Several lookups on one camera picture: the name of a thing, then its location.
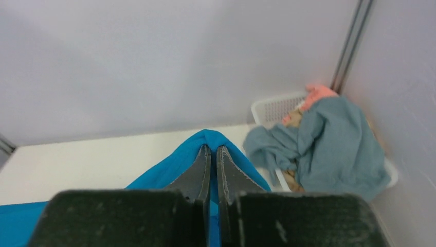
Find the tan t shirt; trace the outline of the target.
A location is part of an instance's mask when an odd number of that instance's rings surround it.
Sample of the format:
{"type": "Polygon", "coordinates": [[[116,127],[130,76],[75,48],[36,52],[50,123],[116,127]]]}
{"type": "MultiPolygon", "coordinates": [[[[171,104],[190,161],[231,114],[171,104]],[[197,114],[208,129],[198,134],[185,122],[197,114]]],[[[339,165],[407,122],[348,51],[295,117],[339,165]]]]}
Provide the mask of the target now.
{"type": "MultiPolygon", "coordinates": [[[[297,108],[293,111],[290,111],[283,119],[282,124],[285,127],[299,127],[301,124],[303,112],[297,108]]],[[[296,181],[295,170],[283,170],[282,174],[284,179],[292,192],[305,192],[304,188],[296,181]]]]}

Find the white plastic laundry basket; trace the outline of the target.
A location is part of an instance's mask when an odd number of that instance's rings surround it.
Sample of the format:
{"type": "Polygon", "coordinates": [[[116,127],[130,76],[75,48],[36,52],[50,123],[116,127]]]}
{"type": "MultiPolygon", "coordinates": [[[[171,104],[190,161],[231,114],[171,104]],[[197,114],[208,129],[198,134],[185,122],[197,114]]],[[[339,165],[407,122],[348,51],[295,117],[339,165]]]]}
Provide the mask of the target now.
{"type": "MultiPolygon", "coordinates": [[[[274,126],[277,122],[280,122],[288,112],[301,107],[304,104],[306,95],[306,92],[300,91],[255,101],[251,105],[251,113],[255,123],[257,125],[263,125],[266,128],[274,126]]],[[[397,184],[399,172],[395,168],[395,165],[387,158],[385,158],[384,166],[390,176],[390,182],[386,188],[391,188],[397,184]]],[[[275,175],[272,181],[279,184],[277,186],[275,185],[279,190],[291,191],[280,169],[275,169],[275,175]]]]}

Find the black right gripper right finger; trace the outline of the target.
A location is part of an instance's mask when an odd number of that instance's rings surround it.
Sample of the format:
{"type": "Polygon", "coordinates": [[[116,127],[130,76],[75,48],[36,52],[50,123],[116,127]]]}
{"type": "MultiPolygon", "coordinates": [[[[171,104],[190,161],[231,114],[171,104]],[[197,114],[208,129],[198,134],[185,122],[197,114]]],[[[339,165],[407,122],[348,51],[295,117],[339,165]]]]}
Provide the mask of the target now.
{"type": "Polygon", "coordinates": [[[350,194],[268,192],[217,150],[222,246],[387,246],[378,220],[350,194]]]}

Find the bright blue t shirt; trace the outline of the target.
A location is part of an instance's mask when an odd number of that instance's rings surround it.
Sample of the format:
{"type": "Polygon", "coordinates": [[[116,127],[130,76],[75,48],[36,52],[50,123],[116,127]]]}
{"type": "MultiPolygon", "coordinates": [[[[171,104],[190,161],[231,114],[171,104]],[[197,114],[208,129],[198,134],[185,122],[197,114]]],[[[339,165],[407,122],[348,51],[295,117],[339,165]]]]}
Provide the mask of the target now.
{"type": "MultiPolygon", "coordinates": [[[[237,166],[261,188],[270,191],[267,181],[248,158],[225,135],[203,129],[181,143],[169,156],[145,171],[127,189],[163,189],[191,167],[201,146],[211,149],[212,158],[226,146],[237,166]]],[[[37,224],[46,201],[1,205],[1,246],[24,246],[37,224]]]]}

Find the grey-blue t shirt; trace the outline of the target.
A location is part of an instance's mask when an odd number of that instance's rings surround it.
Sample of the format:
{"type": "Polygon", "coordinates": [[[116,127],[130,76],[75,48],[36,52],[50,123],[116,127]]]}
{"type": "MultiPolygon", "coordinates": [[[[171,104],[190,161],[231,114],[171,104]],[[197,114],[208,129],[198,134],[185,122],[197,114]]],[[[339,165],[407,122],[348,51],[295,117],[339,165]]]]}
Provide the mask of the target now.
{"type": "Polygon", "coordinates": [[[343,96],[315,102],[298,127],[253,128],[243,148],[255,166],[294,171],[306,192],[352,193],[370,201],[391,181],[363,111],[343,96]]]}

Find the pink t shirt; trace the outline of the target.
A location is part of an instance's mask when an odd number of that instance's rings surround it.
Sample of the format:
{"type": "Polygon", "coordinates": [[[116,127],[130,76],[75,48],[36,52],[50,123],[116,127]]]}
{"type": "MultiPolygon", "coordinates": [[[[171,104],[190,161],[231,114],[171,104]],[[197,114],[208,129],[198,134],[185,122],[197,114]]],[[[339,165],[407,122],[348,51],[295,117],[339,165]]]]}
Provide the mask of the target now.
{"type": "Polygon", "coordinates": [[[297,108],[299,108],[303,114],[310,109],[310,107],[322,98],[327,97],[338,97],[338,93],[321,84],[311,84],[306,86],[306,90],[308,92],[307,97],[303,104],[297,108]]]}

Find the aluminium corner frame post right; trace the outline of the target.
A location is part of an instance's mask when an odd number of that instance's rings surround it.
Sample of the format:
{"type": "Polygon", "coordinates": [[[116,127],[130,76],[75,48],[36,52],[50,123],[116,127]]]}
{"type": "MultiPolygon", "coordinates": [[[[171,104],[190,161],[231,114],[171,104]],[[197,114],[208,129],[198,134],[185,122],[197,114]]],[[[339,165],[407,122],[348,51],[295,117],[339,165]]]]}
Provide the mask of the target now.
{"type": "Polygon", "coordinates": [[[330,88],[337,94],[342,94],[352,63],[356,57],[360,40],[369,18],[373,0],[357,1],[349,30],[342,47],[341,55],[337,62],[336,70],[330,88]]]}

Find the aluminium corner frame post left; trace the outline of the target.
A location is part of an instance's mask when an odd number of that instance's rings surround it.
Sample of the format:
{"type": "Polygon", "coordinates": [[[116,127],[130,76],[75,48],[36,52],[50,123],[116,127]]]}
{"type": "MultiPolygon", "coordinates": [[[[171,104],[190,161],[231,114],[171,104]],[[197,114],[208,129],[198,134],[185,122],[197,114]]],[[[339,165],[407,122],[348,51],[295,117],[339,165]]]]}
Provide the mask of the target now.
{"type": "Polygon", "coordinates": [[[0,134],[0,136],[1,150],[6,154],[11,155],[17,149],[17,146],[8,140],[4,135],[0,134]]]}

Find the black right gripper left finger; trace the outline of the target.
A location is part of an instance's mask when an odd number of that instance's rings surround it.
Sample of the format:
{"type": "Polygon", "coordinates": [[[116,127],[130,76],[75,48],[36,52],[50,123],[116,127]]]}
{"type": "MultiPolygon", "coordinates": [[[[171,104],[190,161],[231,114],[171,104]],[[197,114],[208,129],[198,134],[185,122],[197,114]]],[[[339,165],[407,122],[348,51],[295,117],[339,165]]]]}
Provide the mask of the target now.
{"type": "Polygon", "coordinates": [[[211,152],[163,189],[69,190],[45,207],[30,246],[205,246],[211,152]]]}

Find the aluminium corner frame post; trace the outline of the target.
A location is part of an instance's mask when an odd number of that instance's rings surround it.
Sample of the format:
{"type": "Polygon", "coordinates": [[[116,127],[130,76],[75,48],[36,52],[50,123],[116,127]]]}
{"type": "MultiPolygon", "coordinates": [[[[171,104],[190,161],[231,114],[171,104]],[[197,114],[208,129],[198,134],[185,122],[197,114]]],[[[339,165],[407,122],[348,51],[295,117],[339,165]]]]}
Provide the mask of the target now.
{"type": "Polygon", "coordinates": [[[0,136],[1,150],[6,154],[11,155],[17,149],[17,146],[8,140],[4,135],[0,134],[0,136]]]}
{"type": "Polygon", "coordinates": [[[341,55],[337,62],[336,70],[330,88],[337,94],[342,94],[352,63],[356,57],[360,40],[369,18],[373,0],[357,1],[349,30],[342,47],[341,55]]]}

